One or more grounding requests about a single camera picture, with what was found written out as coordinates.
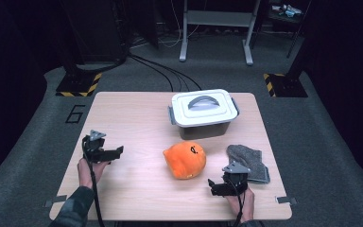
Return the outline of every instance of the sleeve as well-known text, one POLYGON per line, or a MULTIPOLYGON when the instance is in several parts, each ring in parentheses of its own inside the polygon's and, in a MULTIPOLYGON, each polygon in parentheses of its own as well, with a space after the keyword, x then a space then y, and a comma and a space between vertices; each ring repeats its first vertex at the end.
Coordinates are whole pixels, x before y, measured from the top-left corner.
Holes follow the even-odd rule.
POLYGON ((94 191, 91 188, 80 186, 72 196, 67 199, 57 217, 49 227, 85 226, 87 215, 94 201, 94 191))
POLYGON ((256 227, 256 224, 254 220, 249 220, 239 224, 237 227, 256 227))

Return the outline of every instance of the gray towel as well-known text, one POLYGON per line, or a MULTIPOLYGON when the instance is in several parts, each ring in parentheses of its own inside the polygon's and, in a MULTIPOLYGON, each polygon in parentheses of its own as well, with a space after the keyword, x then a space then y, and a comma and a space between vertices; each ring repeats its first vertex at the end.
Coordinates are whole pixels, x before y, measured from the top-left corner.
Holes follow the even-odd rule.
POLYGON ((229 145, 226 150, 229 163, 238 162, 251 170, 248 181, 252 183, 269 183, 268 168, 262 163, 262 151, 243 145, 229 145))

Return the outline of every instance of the plastic container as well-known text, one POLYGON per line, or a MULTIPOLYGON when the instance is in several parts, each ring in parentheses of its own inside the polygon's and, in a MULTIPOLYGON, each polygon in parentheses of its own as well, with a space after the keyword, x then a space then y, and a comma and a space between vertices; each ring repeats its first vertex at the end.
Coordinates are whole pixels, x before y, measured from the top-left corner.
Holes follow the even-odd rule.
POLYGON ((237 104, 222 89, 176 94, 168 111, 184 140, 223 135, 239 115, 237 104))

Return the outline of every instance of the wooden table top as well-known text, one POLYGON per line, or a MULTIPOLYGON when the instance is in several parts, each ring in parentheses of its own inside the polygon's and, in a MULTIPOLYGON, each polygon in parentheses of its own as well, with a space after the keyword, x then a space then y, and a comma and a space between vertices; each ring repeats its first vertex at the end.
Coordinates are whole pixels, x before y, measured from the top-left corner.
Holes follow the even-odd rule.
MULTIPOLYGON (((90 130, 104 132, 104 149, 124 146, 120 159, 104 170, 97 185, 101 214, 105 220, 234 220, 226 199, 212 196, 208 179, 223 183, 222 168, 229 163, 226 148, 244 145, 262 150, 270 183, 249 183, 255 194, 255 219, 288 219, 288 203, 255 97, 230 93, 240 110, 224 135, 195 140, 205 150, 206 167, 195 178, 177 180, 166 165, 163 151, 182 141, 178 126, 171 125, 167 107, 176 93, 101 92, 96 94, 58 196, 68 197, 78 188, 77 163, 81 140, 90 130)), ((55 218, 63 202, 53 204, 55 218)), ((95 205, 89 219, 97 219, 95 205)))

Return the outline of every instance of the orange stuffed toy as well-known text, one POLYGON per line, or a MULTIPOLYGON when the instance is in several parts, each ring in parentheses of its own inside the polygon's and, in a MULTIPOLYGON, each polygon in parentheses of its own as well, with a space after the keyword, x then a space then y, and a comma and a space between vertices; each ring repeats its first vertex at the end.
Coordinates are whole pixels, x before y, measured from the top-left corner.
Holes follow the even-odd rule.
POLYGON ((180 142, 165 150, 164 158, 177 179, 196 177, 206 165, 204 149, 191 141, 180 142))

